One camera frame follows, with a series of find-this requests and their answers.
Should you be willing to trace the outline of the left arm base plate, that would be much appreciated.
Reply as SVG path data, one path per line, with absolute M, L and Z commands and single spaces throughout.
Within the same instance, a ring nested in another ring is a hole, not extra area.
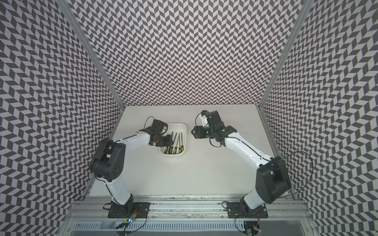
M 136 202 L 125 206 L 121 206 L 117 203 L 110 202 L 109 208 L 106 208 L 106 205 L 107 204 L 103 206 L 103 209 L 108 211 L 107 218 L 126 219 L 130 218 L 132 214 L 139 213 L 139 215 L 136 218 L 145 219 L 147 217 L 147 214 L 149 213 L 151 204 L 149 202 Z

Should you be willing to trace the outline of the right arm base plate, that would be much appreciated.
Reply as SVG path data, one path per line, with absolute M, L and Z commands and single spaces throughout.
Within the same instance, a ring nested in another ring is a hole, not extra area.
M 251 209 L 246 204 L 241 202 L 228 202 L 225 201 L 222 207 L 226 210 L 228 218 L 251 218 L 251 219 L 266 219 L 268 218 L 268 212 L 265 205 L 258 206 L 257 208 Z

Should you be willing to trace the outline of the file tool five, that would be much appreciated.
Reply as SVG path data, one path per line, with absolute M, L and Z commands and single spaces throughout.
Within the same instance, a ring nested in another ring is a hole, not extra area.
M 172 149 L 173 149 L 173 147 L 172 147 L 172 144 L 173 144 L 173 140 L 172 140 L 172 138 L 173 138 L 173 132 L 172 132 L 172 134 L 171 134 L 171 143 L 170 143 L 170 145 L 169 145 L 169 147 L 168 147 L 168 151 L 167 151 L 168 154 L 171 154 L 171 153 L 172 153 Z

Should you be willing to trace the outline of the file tool two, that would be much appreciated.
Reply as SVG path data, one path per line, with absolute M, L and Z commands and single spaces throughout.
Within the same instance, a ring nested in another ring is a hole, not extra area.
M 182 132 L 180 133 L 180 144 L 181 144 L 181 146 L 179 147 L 179 152 L 182 153 L 184 151 L 184 143 L 183 143 L 183 134 L 182 134 Z

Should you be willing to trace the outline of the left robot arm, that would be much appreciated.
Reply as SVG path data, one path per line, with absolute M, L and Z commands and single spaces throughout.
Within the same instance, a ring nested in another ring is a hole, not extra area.
M 112 196 L 112 202 L 125 206 L 132 197 L 122 177 L 126 154 L 146 145 L 160 148 L 172 144 L 170 134 L 160 134 L 148 129 L 120 140 L 103 139 L 90 162 L 90 171 L 96 179 L 104 182 Z

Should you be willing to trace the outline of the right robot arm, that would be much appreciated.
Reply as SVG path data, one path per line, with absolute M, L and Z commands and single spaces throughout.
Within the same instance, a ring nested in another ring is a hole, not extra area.
M 238 154 L 255 173 L 254 188 L 241 198 L 241 206 L 254 210 L 271 204 L 290 190 L 291 181 L 285 161 L 271 157 L 244 139 L 232 126 L 225 126 L 218 111 L 203 110 L 199 113 L 202 125 L 196 125 L 191 133 L 196 139 L 215 140 Z

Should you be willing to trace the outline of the file tool three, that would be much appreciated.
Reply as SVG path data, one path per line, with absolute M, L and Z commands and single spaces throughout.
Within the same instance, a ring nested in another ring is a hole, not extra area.
M 180 153 L 181 152 L 181 141 L 180 141 L 180 134 L 179 133 L 177 133 L 177 142 L 176 142 L 176 147 L 175 147 L 175 151 L 174 151 L 174 153 L 175 154 L 178 154 L 178 153 Z

